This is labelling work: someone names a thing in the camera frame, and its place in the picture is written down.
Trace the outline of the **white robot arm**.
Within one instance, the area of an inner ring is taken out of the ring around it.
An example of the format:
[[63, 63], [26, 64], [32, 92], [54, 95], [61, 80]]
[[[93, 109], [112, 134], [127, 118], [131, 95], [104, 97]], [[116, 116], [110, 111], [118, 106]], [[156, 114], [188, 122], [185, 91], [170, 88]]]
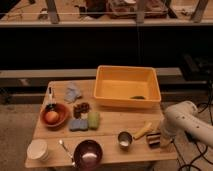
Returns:
[[160, 122], [160, 132], [165, 139], [174, 138], [179, 130], [186, 131], [213, 148], [213, 126], [198, 119], [197, 106], [191, 101], [183, 101], [167, 107]]

